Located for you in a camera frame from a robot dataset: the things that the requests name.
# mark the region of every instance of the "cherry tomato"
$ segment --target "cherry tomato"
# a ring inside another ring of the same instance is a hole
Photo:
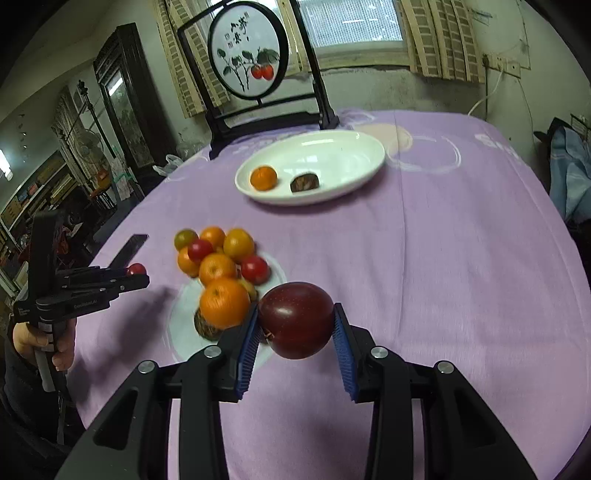
[[[240,269],[242,276],[254,285],[265,283],[271,274],[267,262],[257,255],[249,255],[246,257],[242,261]]]
[[[213,245],[207,240],[203,240],[201,238],[193,240],[193,242],[188,245],[187,249],[189,258],[197,264],[206,256],[213,253]]]
[[[134,263],[127,267],[126,275],[146,275],[146,267],[141,263]]]

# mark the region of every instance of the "human hand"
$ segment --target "human hand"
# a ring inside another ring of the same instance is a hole
[[[76,319],[68,320],[67,329],[57,341],[58,352],[52,357],[58,372],[68,370],[74,362],[74,342],[76,339]],[[28,323],[17,323],[12,332],[12,342],[18,354],[31,365],[37,366],[35,348],[47,346],[47,335]]]

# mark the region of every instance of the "table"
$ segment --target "table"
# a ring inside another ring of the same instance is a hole
[[[312,207],[261,206],[233,185],[254,151],[306,130],[267,132],[189,159],[123,221],[95,258],[107,266],[132,233],[147,291],[78,323],[69,387],[88,425],[141,360],[175,361],[168,315],[187,278],[181,228],[241,226],[289,281],[343,303],[351,324],[405,360],[449,359],[507,428],[540,480],[551,480],[591,424],[591,294],[544,188],[491,125],[447,113],[340,113],[342,128],[384,142],[365,187]],[[221,405],[232,479],[363,477],[371,406],[343,390],[332,343],[302,361],[272,356],[244,400]],[[176,471],[178,409],[170,455]]]

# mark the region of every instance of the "power outlet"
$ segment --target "power outlet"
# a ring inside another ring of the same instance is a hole
[[[507,60],[503,57],[499,57],[498,55],[490,55],[489,56],[489,68],[492,70],[498,70],[499,72],[504,72],[505,67],[507,65]]]
[[[521,78],[521,63],[517,60],[507,60],[505,64],[505,73],[513,77]]]

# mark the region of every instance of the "lamp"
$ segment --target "lamp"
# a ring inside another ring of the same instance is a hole
[[[8,160],[4,156],[4,152],[2,152],[2,150],[0,150],[0,170],[2,170],[4,172],[4,176],[6,177],[7,180],[10,180],[12,178],[12,171],[10,170],[10,164],[8,163]]]

